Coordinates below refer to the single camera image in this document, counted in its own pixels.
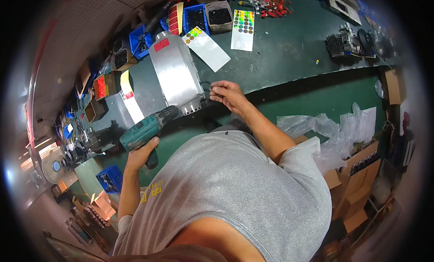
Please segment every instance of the person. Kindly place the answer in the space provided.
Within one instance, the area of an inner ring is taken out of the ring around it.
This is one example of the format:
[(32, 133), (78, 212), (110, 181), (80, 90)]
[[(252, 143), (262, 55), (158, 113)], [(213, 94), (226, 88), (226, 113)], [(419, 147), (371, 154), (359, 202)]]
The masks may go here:
[(182, 145), (142, 198), (138, 171), (159, 138), (129, 153), (111, 261), (308, 261), (320, 247), (332, 203), (310, 151), (236, 83), (212, 83), (210, 99), (237, 117)]

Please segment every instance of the pegboard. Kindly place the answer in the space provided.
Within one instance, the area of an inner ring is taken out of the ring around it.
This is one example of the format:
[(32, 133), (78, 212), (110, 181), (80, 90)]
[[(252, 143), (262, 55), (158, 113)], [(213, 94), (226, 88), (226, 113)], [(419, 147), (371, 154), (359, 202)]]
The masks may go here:
[[(162, 0), (64, 0), (55, 3), (48, 19), (56, 19), (42, 55), (36, 78), (34, 121), (36, 117), (55, 118), (71, 93), (78, 69), (84, 60), (99, 51), (100, 42), (115, 20), (123, 15), (120, 26), (129, 24), (128, 16), (140, 5), (150, 7)], [(46, 133), (36, 127), (35, 137)]]

